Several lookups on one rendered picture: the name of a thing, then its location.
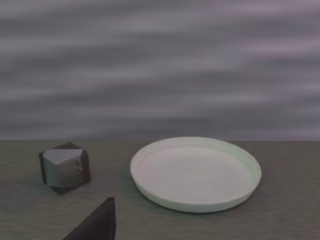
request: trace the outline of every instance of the black object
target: black object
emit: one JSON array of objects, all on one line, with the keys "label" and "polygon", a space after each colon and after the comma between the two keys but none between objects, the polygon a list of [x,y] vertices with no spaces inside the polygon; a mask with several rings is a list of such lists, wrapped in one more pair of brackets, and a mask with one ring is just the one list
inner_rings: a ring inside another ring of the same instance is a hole
[{"label": "black object", "polygon": [[115,236],[115,198],[109,197],[63,240],[114,240]]},{"label": "black object", "polygon": [[90,182],[89,155],[71,142],[39,153],[42,181],[58,194]]}]

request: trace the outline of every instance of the table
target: table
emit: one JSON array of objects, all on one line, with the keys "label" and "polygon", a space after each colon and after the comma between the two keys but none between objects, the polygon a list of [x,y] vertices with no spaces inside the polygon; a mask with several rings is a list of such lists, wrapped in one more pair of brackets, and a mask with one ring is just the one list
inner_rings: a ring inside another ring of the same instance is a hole
[{"label": "table", "polygon": [[92,181],[65,195],[43,185],[38,153],[66,141],[0,141],[0,239],[60,240],[115,197],[116,240],[320,239],[320,142],[232,142],[255,156],[262,180],[244,204],[190,214],[158,206],[131,179],[131,157],[151,141],[73,141]]}]

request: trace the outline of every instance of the blurry gray background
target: blurry gray background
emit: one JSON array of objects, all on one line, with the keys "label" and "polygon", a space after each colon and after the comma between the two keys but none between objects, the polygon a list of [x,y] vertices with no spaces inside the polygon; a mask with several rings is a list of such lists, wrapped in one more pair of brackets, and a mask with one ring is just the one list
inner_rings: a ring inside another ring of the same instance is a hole
[{"label": "blurry gray background", "polygon": [[0,0],[1,139],[320,140],[319,0]]}]

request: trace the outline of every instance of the gray block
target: gray block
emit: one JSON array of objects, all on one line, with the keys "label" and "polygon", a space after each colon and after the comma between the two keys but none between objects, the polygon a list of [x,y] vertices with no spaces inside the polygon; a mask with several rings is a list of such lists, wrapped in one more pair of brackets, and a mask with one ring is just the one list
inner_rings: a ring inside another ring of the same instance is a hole
[{"label": "gray block", "polygon": [[90,181],[89,155],[71,142],[39,153],[42,181],[64,194]]}]

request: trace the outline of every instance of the white plate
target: white plate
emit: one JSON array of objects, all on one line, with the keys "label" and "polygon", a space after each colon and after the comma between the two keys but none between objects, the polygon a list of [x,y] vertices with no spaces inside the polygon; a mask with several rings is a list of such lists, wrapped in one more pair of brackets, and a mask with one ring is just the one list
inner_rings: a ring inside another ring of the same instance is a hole
[{"label": "white plate", "polygon": [[132,158],[130,172],[149,200],[192,213],[235,207],[250,197],[261,179],[261,168],[248,152],[205,137],[147,145]]}]

